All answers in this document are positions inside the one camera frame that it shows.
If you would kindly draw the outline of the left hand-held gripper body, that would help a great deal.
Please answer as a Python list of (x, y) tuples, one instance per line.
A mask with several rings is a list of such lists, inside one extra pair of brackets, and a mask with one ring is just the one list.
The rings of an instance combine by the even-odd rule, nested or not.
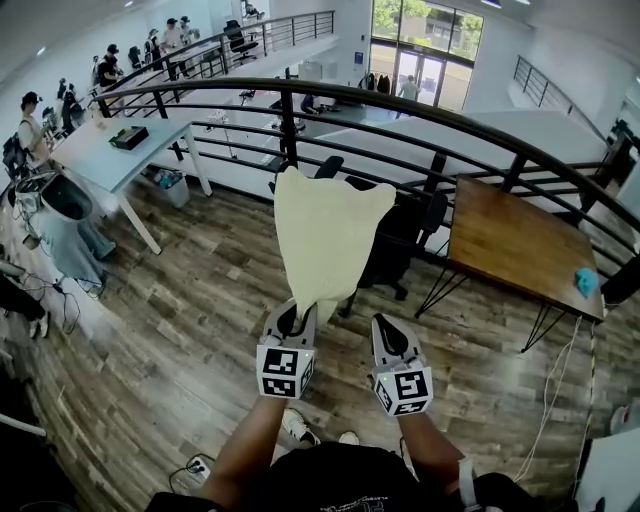
[(262, 396), (299, 399), (315, 367), (315, 327), (286, 337), (267, 328), (256, 350), (256, 377)]

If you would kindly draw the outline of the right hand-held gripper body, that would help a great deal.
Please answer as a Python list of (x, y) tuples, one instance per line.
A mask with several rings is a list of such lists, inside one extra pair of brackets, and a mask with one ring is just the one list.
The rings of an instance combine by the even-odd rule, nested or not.
[(431, 368), (418, 349), (402, 356), (374, 353), (371, 389), (390, 417), (424, 413), (433, 400)]

